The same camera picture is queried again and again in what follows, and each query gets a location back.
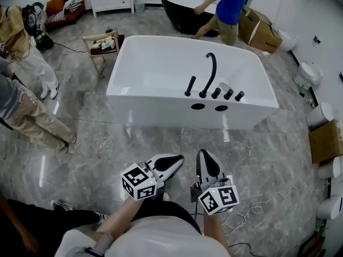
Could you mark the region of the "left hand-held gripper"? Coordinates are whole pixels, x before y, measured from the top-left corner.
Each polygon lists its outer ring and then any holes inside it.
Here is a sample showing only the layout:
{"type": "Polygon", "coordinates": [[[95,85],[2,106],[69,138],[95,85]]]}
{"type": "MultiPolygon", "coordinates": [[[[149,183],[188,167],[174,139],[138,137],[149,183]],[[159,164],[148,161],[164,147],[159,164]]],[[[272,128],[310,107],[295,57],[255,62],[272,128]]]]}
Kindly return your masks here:
{"type": "Polygon", "coordinates": [[[178,172],[183,162],[180,154],[164,153],[147,162],[133,163],[121,173],[123,188],[134,200],[156,196],[157,190],[178,172]]]}

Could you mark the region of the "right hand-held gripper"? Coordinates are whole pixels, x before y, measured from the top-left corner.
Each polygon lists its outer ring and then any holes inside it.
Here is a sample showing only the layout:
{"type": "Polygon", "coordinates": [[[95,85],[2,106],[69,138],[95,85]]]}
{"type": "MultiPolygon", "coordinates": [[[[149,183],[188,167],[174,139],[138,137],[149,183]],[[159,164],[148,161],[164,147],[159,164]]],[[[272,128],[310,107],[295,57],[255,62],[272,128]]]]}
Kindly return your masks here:
{"type": "Polygon", "coordinates": [[[200,195],[196,202],[204,213],[216,215],[227,212],[240,203],[232,175],[226,175],[223,164],[211,152],[201,149],[196,156],[197,188],[200,195]]]}

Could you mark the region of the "person's right forearm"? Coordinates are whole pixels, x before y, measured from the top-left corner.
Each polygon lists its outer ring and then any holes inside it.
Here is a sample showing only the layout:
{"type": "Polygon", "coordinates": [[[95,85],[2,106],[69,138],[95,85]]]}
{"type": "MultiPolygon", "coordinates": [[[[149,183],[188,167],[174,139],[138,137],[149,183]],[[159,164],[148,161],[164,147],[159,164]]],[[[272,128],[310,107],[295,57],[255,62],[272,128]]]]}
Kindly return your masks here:
{"type": "Polygon", "coordinates": [[[227,239],[220,220],[220,215],[208,215],[204,212],[203,220],[204,235],[215,239],[228,250],[227,239]]]}

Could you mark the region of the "person's left forearm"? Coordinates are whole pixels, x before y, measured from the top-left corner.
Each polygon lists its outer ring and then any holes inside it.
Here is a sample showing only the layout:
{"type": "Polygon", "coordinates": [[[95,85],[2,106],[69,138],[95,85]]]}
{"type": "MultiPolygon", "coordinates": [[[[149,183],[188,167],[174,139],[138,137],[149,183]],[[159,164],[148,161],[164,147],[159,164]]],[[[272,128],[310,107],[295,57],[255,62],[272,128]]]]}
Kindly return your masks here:
{"type": "Polygon", "coordinates": [[[98,242],[105,234],[110,235],[112,241],[118,239],[129,228],[143,202],[144,200],[135,201],[133,198],[127,198],[120,208],[98,227],[92,235],[92,239],[98,242]]]}

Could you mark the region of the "white rectangular bathtub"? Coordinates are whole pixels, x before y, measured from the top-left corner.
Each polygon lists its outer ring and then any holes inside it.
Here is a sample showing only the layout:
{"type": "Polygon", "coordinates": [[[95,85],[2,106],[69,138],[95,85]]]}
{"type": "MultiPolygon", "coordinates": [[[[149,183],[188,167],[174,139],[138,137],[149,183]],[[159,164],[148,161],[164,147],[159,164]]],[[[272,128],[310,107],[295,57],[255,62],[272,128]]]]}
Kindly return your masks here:
{"type": "Polygon", "coordinates": [[[116,59],[106,95],[114,123],[141,126],[248,130],[278,110],[268,75],[251,51],[183,37],[135,35],[127,37],[116,59]],[[217,72],[204,99],[199,93],[217,72]],[[196,77],[190,96],[190,78],[196,77]],[[234,94],[217,99],[211,94],[220,82],[234,94]],[[235,101],[243,91],[244,97],[235,101]]]}

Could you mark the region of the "dark green oval bathtub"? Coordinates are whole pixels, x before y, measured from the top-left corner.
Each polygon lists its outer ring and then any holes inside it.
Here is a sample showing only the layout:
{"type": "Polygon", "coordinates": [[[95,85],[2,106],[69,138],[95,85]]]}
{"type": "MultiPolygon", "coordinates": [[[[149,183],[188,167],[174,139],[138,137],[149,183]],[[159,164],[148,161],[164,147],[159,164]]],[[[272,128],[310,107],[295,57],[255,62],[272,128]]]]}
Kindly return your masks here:
{"type": "Polygon", "coordinates": [[[183,34],[195,35],[214,16],[217,4],[209,5],[202,14],[195,14],[194,8],[202,0],[161,0],[172,26],[183,34]]]}

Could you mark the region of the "person's black trousers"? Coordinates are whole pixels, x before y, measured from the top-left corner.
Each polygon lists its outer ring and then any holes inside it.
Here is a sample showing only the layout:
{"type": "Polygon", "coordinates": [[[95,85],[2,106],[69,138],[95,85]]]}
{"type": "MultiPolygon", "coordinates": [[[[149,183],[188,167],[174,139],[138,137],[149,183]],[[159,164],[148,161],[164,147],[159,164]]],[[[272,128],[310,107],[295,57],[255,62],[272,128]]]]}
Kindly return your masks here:
{"type": "Polygon", "coordinates": [[[190,213],[175,202],[164,201],[163,194],[164,191],[154,197],[146,198],[131,222],[152,216],[174,216],[191,224],[196,231],[201,233],[199,225],[190,213]]]}

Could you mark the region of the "person's white shirt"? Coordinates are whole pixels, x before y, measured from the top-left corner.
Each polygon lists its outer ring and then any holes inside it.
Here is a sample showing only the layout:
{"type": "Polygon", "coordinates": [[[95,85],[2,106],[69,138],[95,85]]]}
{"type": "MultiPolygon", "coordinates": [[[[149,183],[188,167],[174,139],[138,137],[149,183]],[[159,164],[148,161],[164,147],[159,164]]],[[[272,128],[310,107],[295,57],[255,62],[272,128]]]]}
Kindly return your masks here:
{"type": "Polygon", "coordinates": [[[105,250],[104,257],[231,257],[218,241],[201,235],[175,216],[151,216],[132,222],[105,250]]]}

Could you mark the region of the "black curved faucet spout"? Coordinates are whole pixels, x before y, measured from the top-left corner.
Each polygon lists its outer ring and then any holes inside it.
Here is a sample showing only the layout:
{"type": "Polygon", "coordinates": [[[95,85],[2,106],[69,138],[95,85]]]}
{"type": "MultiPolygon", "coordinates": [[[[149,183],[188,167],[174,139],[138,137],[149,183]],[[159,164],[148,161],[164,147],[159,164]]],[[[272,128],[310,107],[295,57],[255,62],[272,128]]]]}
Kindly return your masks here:
{"type": "Polygon", "coordinates": [[[206,84],[206,86],[204,87],[204,89],[199,93],[199,97],[204,99],[207,95],[207,91],[209,89],[209,87],[211,86],[212,82],[214,81],[216,72],[217,72],[217,59],[214,55],[214,53],[209,52],[206,54],[206,58],[211,58],[212,59],[212,72],[211,72],[211,76],[206,84]]]}

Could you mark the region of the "closed cardboard box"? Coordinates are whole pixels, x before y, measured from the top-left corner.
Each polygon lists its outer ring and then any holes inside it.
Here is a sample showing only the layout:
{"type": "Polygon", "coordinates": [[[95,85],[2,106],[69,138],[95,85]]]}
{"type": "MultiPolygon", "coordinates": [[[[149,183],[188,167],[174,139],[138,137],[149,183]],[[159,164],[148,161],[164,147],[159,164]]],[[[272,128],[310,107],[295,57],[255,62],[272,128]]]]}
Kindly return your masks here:
{"type": "Polygon", "coordinates": [[[343,155],[343,122],[332,120],[309,133],[314,164],[343,155]]]}

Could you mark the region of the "white tankless toilet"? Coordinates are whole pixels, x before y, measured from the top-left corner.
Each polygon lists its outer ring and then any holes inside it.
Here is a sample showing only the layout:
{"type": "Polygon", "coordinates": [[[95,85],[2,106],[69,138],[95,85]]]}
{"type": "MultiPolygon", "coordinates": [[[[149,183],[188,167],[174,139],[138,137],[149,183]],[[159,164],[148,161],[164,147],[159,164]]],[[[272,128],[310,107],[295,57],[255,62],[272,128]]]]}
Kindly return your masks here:
{"type": "Polygon", "coordinates": [[[343,204],[343,196],[334,195],[325,199],[317,208],[317,218],[321,220],[333,220],[340,211],[343,204]]]}
{"type": "Polygon", "coordinates": [[[294,34],[291,34],[289,32],[285,32],[282,30],[278,30],[278,34],[280,38],[282,39],[282,43],[280,44],[279,48],[285,52],[291,51],[298,42],[298,37],[294,34]]]}
{"type": "Polygon", "coordinates": [[[322,125],[334,120],[333,108],[330,104],[321,102],[306,117],[309,130],[315,130],[322,125]]]}
{"type": "Polygon", "coordinates": [[[343,173],[343,155],[337,156],[318,168],[319,178],[337,178],[343,173]]]}

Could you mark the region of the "wooden chair with dark seat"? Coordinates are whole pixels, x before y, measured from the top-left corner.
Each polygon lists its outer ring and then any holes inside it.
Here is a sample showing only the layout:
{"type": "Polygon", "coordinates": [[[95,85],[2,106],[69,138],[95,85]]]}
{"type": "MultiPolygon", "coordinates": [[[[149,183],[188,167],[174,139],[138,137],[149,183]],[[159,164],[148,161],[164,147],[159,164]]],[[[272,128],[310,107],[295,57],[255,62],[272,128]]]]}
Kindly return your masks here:
{"type": "Polygon", "coordinates": [[[104,78],[103,70],[105,68],[105,62],[106,58],[110,55],[118,56],[122,44],[124,42],[125,36],[123,34],[119,34],[118,29],[113,29],[110,33],[103,33],[99,35],[92,35],[92,36],[82,36],[81,37],[88,56],[91,60],[91,63],[93,65],[93,68],[95,69],[95,72],[99,78],[104,78]],[[114,49],[91,49],[93,43],[96,40],[105,39],[109,36],[113,36],[115,39],[115,48],[114,49]]]}

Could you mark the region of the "white green bath toy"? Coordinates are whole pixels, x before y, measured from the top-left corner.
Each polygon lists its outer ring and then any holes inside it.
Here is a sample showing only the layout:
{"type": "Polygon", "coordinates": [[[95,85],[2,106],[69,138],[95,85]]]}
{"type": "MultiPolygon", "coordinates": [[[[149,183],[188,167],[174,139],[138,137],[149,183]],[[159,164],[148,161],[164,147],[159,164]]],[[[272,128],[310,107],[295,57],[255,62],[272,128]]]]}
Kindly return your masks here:
{"type": "Polygon", "coordinates": [[[113,36],[109,36],[105,39],[96,40],[91,47],[91,49],[101,49],[101,50],[114,49],[114,48],[115,48],[115,39],[113,36]]]}

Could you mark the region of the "large open cardboard box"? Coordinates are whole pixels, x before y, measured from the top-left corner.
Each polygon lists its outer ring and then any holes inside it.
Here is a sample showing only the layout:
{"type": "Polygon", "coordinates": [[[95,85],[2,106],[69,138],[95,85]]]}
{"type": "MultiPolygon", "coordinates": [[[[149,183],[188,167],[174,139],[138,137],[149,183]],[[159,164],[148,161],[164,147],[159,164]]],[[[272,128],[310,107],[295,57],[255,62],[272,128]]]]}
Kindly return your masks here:
{"type": "Polygon", "coordinates": [[[238,33],[253,48],[273,54],[281,45],[282,38],[265,15],[245,6],[238,21],[238,33]]]}

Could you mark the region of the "striped cushion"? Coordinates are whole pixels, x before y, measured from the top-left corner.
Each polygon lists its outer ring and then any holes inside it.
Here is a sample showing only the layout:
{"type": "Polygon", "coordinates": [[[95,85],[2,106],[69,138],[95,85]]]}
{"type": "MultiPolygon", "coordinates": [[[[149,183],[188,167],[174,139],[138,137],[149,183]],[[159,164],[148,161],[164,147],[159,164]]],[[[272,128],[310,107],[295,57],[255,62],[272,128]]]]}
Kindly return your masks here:
{"type": "Polygon", "coordinates": [[[66,15],[63,11],[57,12],[51,16],[49,16],[46,20],[46,24],[50,24],[53,22],[64,21],[66,19],[66,15]]]}

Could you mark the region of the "orange sofa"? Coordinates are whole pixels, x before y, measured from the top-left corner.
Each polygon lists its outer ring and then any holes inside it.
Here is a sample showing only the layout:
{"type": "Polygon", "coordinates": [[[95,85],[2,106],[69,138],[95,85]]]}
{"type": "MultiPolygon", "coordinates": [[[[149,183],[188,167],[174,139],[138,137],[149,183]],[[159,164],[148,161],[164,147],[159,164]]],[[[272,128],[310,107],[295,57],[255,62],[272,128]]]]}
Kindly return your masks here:
{"type": "Polygon", "coordinates": [[[45,23],[47,32],[51,32],[57,28],[61,28],[66,25],[75,24],[76,21],[85,12],[85,1],[84,0],[50,0],[46,5],[47,17],[63,11],[66,15],[64,21],[53,22],[50,24],[45,23]]]}

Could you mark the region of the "black backpack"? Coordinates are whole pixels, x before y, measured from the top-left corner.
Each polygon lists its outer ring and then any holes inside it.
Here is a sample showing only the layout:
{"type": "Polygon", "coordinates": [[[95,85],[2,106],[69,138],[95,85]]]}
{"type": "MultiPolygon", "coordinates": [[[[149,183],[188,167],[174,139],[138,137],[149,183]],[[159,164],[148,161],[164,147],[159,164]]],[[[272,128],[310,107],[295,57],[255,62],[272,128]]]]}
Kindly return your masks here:
{"type": "Polygon", "coordinates": [[[25,30],[34,38],[37,49],[39,51],[51,49],[54,46],[54,42],[46,32],[47,14],[44,10],[44,5],[40,2],[35,2],[32,5],[26,5],[22,10],[25,30]]]}

